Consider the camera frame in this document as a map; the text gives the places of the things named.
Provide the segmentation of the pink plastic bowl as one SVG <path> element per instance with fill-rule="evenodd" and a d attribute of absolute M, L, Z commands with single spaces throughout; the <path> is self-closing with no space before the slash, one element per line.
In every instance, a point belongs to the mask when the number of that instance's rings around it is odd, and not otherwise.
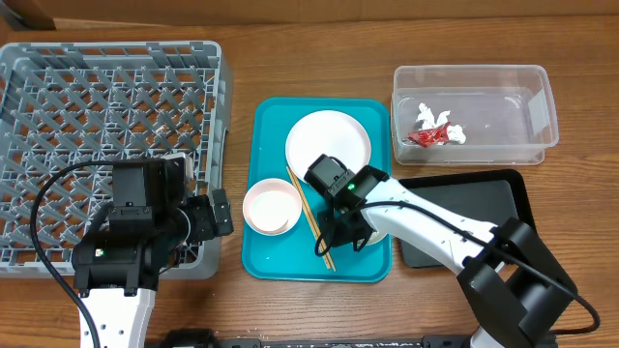
<path fill-rule="evenodd" d="M 299 192 L 287 181 L 265 179 L 253 185 L 243 200 L 243 216 L 248 226 L 265 236 L 286 233 L 302 213 Z"/>

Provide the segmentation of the grey bowl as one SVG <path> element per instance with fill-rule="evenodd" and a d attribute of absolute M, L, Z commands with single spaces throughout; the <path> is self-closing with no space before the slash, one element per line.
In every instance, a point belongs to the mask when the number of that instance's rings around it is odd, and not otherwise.
<path fill-rule="evenodd" d="M 383 232 L 378 232 L 378 231 L 374 231 L 367 242 L 368 246 L 372 246 L 375 245 L 379 242 L 381 242 L 385 237 L 387 236 L 387 233 L 383 233 Z"/>

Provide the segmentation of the white paper cup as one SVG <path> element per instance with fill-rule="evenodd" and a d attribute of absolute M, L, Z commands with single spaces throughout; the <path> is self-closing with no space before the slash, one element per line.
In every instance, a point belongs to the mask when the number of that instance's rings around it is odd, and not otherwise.
<path fill-rule="evenodd" d="M 281 191 L 266 191 L 251 205 L 250 218 L 254 226 L 268 234 L 279 233 L 294 213 L 294 199 Z"/>

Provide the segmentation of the red foil sauce packet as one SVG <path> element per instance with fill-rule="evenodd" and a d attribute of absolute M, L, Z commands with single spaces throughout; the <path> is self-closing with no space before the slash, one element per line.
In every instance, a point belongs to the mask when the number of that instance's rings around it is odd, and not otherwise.
<path fill-rule="evenodd" d="M 449 141 L 448 127 L 450 125 L 451 123 L 447 122 L 433 129 L 414 130 L 408 134 L 407 138 L 424 148 L 438 143 L 445 143 Z"/>

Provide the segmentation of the white tissue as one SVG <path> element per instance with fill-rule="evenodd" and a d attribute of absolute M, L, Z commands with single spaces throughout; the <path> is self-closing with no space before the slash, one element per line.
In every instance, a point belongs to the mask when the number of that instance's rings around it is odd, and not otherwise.
<path fill-rule="evenodd" d="M 419 114 L 416 120 L 415 131 L 433 129 L 447 122 L 451 123 L 449 120 L 449 117 L 451 116 L 450 110 L 442 111 L 438 116 L 434 116 L 431 109 L 425 103 L 421 102 L 418 108 Z M 464 134 L 463 127 L 460 125 L 453 125 L 451 123 L 448 127 L 448 135 L 448 142 L 438 143 L 435 145 L 443 145 L 446 143 L 464 144 L 466 142 L 466 135 Z"/>

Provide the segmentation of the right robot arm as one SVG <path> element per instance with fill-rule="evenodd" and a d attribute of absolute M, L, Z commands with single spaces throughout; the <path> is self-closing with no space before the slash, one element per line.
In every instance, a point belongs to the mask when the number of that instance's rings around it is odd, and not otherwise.
<path fill-rule="evenodd" d="M 577 290 L 537 232 L 509 218 L 501 225 L 431 203 L 371 166 L 358 173 L 330 158 L 305 176 L 337 217 L 322 215 L 327 246 L 355 250 L 371 232 L 390 234 L 453 272 L 478 323 L 469 347 L 536 347 Z"/>

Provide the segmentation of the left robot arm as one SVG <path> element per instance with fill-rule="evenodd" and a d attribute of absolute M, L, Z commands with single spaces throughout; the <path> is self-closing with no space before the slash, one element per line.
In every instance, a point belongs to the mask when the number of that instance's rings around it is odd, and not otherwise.
<path fill-rule="evenodd" d="M 124 191 L 93 217 L 74 248 L 74 286 L 87 311 L 82 346 L 141 347 L 146 340 L 160 277 L 179 266 L 191 244 L 233 230 L 224 189 L 179 196 Z"/>

